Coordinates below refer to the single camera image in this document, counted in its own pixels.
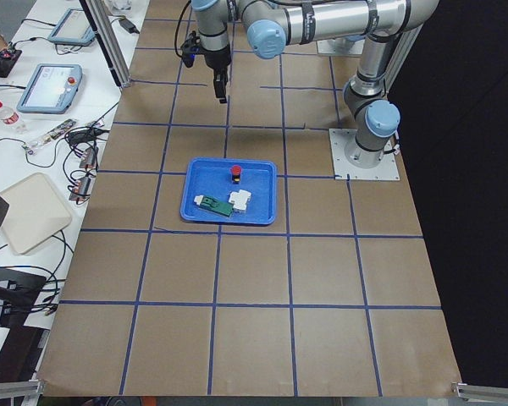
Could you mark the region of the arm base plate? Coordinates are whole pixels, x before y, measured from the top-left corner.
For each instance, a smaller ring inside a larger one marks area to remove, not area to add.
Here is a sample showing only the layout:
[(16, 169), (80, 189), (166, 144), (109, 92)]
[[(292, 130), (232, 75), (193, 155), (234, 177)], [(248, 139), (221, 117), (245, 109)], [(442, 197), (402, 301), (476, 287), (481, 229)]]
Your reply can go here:
[(330, 129), (334, 178), (337, 180), (399, 181), (391, 139), (380, 151), (365, 151), (356, 143), (355, 129)]

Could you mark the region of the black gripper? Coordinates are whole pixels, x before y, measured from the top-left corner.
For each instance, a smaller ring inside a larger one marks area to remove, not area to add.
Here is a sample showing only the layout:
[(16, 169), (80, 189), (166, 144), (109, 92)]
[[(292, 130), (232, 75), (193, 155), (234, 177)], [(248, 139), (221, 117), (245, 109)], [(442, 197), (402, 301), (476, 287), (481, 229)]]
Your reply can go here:
[(230, 66), (230, 45), (217, 51), (205, 50), (206, 65), (213, 71), (213, 88), (220, 104), (227, 103), (228, 68)]

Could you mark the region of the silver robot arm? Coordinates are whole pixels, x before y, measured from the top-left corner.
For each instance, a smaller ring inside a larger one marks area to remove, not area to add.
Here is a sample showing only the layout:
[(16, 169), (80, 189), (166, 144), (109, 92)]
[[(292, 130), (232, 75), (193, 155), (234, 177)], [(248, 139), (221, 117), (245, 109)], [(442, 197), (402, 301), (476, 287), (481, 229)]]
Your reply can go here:
[(433, 14), (435, 1), (191, 1), (197, 29), (177, 50), (191, 67), (202, 55), (213, 71), (216, 98), (227, 101), (231, 64), (228, 25), (239, 21), (252, 51), (262, 59), (282, 54), (287, 46), (320, 41), (363, 42), (356, 73), (344, 88), (344, 99), (357, 130), (345, 145), (353, 166), (375, 168), (388, 154), (385, 146), (400, 124), (400, 111), (383, 99), (389, 62), (407, 31)]

